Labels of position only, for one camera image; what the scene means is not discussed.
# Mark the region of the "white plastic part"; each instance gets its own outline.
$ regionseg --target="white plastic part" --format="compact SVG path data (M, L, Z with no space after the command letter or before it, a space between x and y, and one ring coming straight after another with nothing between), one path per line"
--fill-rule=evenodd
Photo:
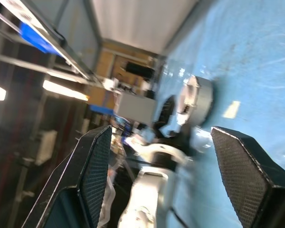
M114 80L111 80L109 78L105 78L103 80L103 86L106 90L112 90L113 88L115 88Z
M129 203L118 227L166 227L166 216L173 202L177 176L167 169L143 167L131 189Z
M57 137L57 131L44 131L41 134L41 144L35 161L35 164L38 166L51 159Z
M150 83L148 83L146 81L143 81L142 85L141 85L141 90L142 91L147 91L148 89L150 89L150 87L151 87Z
M125 139L125 142L132 147L137 153L147 162L151 162L155 152L164 152L172 155L172 159L177 163L184 165L187 162L187 156L183 151L178 150L172 146L165 144L154 143L145 146L140 140L139 137L135 135Z

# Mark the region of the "black cable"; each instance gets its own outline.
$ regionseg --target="black cable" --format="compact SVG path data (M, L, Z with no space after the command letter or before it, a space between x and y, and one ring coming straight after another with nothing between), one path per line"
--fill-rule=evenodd
M187 224L179 217L179 215L176 213L176 211L174 210L174 208L170 209L171 212L175 215L176 219L185 227L185 228L189 228L187 226Z

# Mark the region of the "gray box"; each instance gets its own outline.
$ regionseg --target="gray box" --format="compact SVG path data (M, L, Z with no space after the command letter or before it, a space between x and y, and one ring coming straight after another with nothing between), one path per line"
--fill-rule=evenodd
M151 126L156 101L144 96L122 93L115 104L117 116Z

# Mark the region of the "cardboard box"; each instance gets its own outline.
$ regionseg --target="cardboard box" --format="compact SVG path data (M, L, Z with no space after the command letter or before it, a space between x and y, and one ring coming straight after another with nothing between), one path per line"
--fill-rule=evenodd
M114 93L106 90L105 88L91 86L88 96L88 105L96 105L109 109L114 109L115 107Z

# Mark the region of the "black object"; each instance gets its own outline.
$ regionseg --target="black object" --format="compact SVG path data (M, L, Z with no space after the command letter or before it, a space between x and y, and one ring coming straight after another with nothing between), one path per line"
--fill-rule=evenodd
M154 70L152 68L141 66L133 62L127 62L126 66L123 68L126 72L129 72L134 75L139 75L144 78L144 80L149 81L153 74Z
M96 228L105 193L111 126L89 131L53 171L23 228Z
M181 223L181 225L182 225L184 228L189 228L189 227L187 226L187 224L184 222L184 220L181 219L181 217L180 217L179 214L175 211L174 208L171 208L170 211L175 215L176 219Z
M172 155L164 152L156 152L152 158L151 166L175 171L176 161L172 160Z
M169 123L170 117L173 115L175 107L174 96L170 96L164 103L158 121L153 123L152 129L156 138L164 138L165 136L160 131L160 128Z
M191 127L188 123L184 124L179 133L173 133L170 137L165 137L161 128L169 123L170 117L173 115L175 107L174 96L169 97L164 103L158 121L153 123L152 129L155 133L153 143L165 144L183 151L190 156L192 149L190 147Z
M146 124L143 124L143 123L139 123L138 126L137 126L137 129L138 130L142 130L142 129L145 129L148 125Z
M131 94L136 94L133 91L133 88L131 86L125 85L123 82L118 82L116 87L117 87L117 89L123 90L125 92L131 93Z
M257 141L230 129L211 130L224 186L244 228L285 228L285 170Z
M155 92L153 90L147 90L144 94L145 97L155 99Z

